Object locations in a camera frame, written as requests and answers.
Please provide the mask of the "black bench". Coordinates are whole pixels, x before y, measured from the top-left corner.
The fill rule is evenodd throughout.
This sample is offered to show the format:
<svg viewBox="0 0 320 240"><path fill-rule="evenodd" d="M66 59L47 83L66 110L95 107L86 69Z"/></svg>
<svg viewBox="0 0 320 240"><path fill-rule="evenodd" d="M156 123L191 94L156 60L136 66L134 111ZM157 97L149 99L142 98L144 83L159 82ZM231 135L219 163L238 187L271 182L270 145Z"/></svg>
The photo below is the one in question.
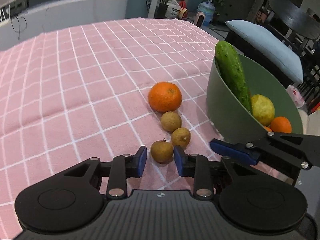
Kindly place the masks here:
<svg viewBox="0 0 320 240"><path fill-rule="evenodd" d="M233 31L229 31L225 41L233 45L241 51L246 57L249 57L256 63L268 70L285 88L293 84L293 81L287 77L274 63L272 63L260 51L250 45L247 41L241 38Z"/></svg>

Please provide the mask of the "grey pedal trash bin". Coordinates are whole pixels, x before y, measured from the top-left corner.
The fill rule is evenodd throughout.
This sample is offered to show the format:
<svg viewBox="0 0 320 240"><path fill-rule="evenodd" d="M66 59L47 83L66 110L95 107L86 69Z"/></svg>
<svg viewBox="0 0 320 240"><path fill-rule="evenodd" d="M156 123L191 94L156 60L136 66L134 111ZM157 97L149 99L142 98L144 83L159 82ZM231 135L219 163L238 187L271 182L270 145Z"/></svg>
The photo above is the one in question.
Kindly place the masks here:
<svg viewBox="0 0 320 240"><path fill-rule="evenodd" d="M147 18L152 0L127 0L125 18Z"/></svg>

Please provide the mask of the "orange tangerine back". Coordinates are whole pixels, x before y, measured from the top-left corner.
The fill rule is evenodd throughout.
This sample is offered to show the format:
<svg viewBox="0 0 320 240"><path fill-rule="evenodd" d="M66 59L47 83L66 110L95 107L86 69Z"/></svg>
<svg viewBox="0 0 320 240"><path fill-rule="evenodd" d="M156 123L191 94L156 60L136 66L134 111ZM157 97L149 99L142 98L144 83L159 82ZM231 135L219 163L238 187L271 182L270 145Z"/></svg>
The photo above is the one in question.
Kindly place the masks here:
<svg viewBox="0 0 320 240"><path fill-rule="evenodd" d="M148 93L148 102L153 110L161 113L175 111L182 104L182 93L173 83L156 83Z"/></svg>

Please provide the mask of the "white plastic bag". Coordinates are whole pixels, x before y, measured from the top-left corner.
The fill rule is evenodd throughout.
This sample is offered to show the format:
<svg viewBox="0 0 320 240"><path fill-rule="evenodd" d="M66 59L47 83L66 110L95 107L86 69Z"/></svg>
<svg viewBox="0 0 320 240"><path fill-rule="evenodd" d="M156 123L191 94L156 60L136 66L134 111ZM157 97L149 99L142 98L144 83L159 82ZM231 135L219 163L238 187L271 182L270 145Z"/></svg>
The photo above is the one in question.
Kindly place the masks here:
<svg viewBox="0 0 320 240"><path fill-rule="evenodd" d="M179 5L178 1L171 0L167 3L167 11L165 13L165 18L176 18L178 16L178 13L181 9L181 6Z"/></svg>

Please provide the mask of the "blue water jug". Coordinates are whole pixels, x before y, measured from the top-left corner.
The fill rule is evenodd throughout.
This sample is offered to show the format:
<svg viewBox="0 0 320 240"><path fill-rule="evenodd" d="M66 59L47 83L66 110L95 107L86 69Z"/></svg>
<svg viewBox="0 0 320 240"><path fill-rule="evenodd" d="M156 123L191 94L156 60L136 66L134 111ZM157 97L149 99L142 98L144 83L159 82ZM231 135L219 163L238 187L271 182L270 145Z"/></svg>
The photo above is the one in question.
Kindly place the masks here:
<svg viewBox="0 0 320 240"><path fill-rule="evenodd" d="M212 21L215 12L213 0L207 0L206 2L200 3L197 8L197 12L201 12L204 14L204 20L202 25L208 26Z"/></svg>

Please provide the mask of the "orange tangerine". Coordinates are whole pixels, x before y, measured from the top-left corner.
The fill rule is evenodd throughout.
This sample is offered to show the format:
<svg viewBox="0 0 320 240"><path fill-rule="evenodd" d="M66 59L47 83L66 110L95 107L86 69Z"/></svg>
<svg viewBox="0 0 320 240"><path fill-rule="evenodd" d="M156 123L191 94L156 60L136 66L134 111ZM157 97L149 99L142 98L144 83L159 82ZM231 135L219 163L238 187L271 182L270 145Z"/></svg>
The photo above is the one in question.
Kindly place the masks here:
<svg viewBox="0 0 320 240"><path fill-rule="evenodd" d="M270 123L270 129L274 132L291 133L292 126L289 119L284 116L278 116Z"/></svg>
<svg viewBox="0 0 320 240"><path fill-rule="evenodd" d="M161 113L175 111L182 104L182 93L173 83L156 83L148 93L148 102L153 110Z"/></svg>
<svg viewBox="0 0 320 240"><path fill-rule="evenodd" d="M270 128L267 127L267 126L264 126L264 129L266 129L268 132L272 132L272 129L270 129Z"/></svg>

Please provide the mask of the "light blue cushion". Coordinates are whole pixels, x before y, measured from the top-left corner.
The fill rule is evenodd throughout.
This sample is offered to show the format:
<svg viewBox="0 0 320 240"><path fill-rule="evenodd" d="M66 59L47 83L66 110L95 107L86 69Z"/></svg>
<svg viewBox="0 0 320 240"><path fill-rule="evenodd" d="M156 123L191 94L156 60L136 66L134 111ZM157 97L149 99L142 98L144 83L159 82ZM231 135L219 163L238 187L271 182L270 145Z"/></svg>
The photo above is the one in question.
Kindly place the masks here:
<svg viewBox="0 0 320 240"><path fill-rule="evenodd" d="M274 63L293 83L303 82L303 68L299 56L263 26L245 20L226 22L233 31Z"/></svg>

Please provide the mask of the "brown longan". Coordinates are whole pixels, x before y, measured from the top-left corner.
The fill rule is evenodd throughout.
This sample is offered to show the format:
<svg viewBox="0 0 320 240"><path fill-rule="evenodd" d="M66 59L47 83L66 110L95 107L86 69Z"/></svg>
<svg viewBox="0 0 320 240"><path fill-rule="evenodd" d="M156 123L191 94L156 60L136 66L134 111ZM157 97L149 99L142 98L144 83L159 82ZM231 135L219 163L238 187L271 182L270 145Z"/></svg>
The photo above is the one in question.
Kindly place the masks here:
<svg viewBox="0 0 320 240"><path fill-rule="evenodd" d="M167 132L174 132L182 127L182 119L176 112L166 112L160 119L162 128Z"/></svg>
<svg viewBox="0 0 320 240"><path fill-rule="evenodd" d="M158 163L167 163L172 159L174 148L166 140L159 140L151 145L150 153Z"/></svg>
<svg viewBox="0 0 320 240"><path fill-rule="evenodd" d="M188 129L181 127L176 129L171 135L171 143L173 146L180 146L184 150L189 145L191 133Z"/></svg>

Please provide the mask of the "green cucumber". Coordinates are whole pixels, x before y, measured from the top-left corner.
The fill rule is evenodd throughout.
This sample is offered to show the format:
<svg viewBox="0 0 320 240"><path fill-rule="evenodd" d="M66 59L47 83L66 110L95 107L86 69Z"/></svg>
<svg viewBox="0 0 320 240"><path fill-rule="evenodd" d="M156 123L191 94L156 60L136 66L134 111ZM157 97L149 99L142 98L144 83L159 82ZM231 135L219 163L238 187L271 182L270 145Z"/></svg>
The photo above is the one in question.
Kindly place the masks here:
<svg viewBox="0 0 320 240"><path fill-rule="evenodd" d="M215 46L215 59L225 84L245 109L252 114L249 88L237 51L230 43L219 41Z"/></svg>

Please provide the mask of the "dark drawer cabinet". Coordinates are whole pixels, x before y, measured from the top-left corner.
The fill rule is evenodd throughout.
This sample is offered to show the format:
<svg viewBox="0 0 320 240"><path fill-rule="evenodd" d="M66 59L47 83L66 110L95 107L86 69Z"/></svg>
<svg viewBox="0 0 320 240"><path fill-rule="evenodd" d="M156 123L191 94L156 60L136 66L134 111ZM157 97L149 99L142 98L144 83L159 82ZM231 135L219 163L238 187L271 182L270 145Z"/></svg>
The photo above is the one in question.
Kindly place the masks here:
<svg viewBox="0 0 320 240"><path fill-rule="evenodd" d="M247 20L255 0L223 0L224 5L216 7L216 22L224 24L230 20Z"/></svg>

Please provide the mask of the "small white heater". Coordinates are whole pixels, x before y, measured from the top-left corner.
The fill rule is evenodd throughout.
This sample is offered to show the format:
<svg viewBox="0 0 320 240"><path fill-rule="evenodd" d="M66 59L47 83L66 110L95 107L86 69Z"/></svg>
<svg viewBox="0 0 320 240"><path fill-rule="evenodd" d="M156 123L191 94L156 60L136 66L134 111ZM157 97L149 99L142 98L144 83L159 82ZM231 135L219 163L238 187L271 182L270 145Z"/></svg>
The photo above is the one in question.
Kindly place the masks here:
<svg viewBox="0 0 320 240"><path fill-rule="evenodd" d="M194 18L194 24L200 28L203 25L204 19L205 19L205 14L199 11Z"/></svg>

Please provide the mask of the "white plastic bag floor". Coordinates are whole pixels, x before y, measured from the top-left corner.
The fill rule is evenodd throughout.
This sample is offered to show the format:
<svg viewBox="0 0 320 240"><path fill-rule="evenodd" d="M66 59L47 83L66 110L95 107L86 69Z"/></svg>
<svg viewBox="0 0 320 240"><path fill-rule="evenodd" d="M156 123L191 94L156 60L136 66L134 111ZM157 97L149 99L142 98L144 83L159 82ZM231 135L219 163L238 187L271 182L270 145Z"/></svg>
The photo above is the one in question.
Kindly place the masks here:
<svg viewBox="0 0 320 240"><path fill-rule="evenodd" d="M295 106L297 108L301 108L305 105L305 100L303 99L299 90L295 86L289 85L289 87L287 87L286 91L288 92L290 98L295 103Z"/></svg>

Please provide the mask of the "orange tangerine front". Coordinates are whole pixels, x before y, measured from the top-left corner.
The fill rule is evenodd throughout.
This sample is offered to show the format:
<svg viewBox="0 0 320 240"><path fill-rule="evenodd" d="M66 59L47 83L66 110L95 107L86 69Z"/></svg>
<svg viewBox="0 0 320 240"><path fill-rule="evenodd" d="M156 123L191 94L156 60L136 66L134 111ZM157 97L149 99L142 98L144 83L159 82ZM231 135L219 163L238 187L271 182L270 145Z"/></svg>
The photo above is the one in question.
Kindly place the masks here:
<svg viewBox="0 0 320 240"><path fill-rule="evenodd" d="M266 129L268 132L272 132L272 129L270 129L270 128L267 127L267 126L264 126L264 129Z"/></svg>

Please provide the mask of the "pink checked tablecloth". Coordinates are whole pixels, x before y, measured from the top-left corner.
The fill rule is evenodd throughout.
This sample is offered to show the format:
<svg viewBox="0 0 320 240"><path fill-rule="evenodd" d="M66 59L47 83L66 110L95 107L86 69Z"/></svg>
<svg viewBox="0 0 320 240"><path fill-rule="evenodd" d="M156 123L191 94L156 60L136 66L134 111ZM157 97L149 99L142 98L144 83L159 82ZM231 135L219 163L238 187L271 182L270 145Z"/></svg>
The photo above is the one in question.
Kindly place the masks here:
<svg viewBox="0 0 320 240"><path fill-rule="evenodd" d="M40 34L1 51L1 239L21 227L26 187L90 157L111 161L170 140L148 104L158 82L182 93L187 153L219 160L206 114L217 40L190 22L137 18Z"/></svg>

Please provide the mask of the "green colander bowl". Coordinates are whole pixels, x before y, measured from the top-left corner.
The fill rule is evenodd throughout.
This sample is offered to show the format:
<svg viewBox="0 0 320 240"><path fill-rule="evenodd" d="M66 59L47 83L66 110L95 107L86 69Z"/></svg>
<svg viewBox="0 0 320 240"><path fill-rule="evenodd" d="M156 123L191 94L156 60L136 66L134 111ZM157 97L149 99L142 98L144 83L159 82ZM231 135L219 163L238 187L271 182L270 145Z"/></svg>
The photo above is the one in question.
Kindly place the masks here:
<svg viewBox="0 0 320 240"><path fill-rule="evenodd" d="M268 97L275 107L275 116L286 117L291 122L292 133L302 134L300 114L285 87L255 61L244 55L239 55L239 59L250 93ZM267 133L227 87L216 61L213 61L209 75L206 105L208 118L227 142L247 143L261 139Z"/></svg>

